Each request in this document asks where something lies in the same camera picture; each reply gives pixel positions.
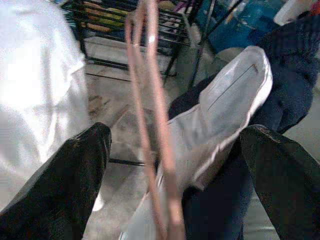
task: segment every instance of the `gray floor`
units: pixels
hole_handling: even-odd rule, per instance
[[[176,64],[177,75],[170,77],[165,85],[166,103],[170,102],[186,90],[191,71],[193,50],[182,50]],[[210,76],[223,66],[221,59],[204,51],[204,58],[200,64],[200,74],[196,82]],[[120,81],[108,76],[129,80],[128,73],[123,70],[88,64],[86,72],[89,91],[89,108],[92,122],[102,122],[111,128],[112,149],[111,157],[116,159],[141,161],[138,127],[135,109],[132,105],[131,86],[128,81]],[[313,104],[309,114],[300,124],[288,130],[285,135],[299,142],[305,149],[320,160],[320,91],[314,91]],[[153,105],[151,94],[143,93],[148,131],[154,131],[152,124]],[[154,139],[152,148],[156,154]],[[104,207],[93,212],[84,233],[85,240],[116,240],[137,208],[146,192],[147,185],[143,168],[110,163],[105,171],[101,186]]]
[[[114,80],[116,77],[129,79],[123,70],[88,64],[86,72],[89,93],[89,110],[92,122],[102,122],[111,128],[111,157],[128,161],[142,161],[138,126],[135,109],[132,105],[130,82]],[[176,98],[180,92],[172,77],[165,85],[166,103]],[[146,115],[146,123],[151,136],[154,136],[153,105],[150,93],[144,92],[142,101]],[[155,139],[151,137],[151,148],[156,153]],[[126,225],[144,193],[147,185],[144,169],[109,163],[106,167],[101,196],[104,207],[92,212],[83,239],[85,240],[116,240]]]

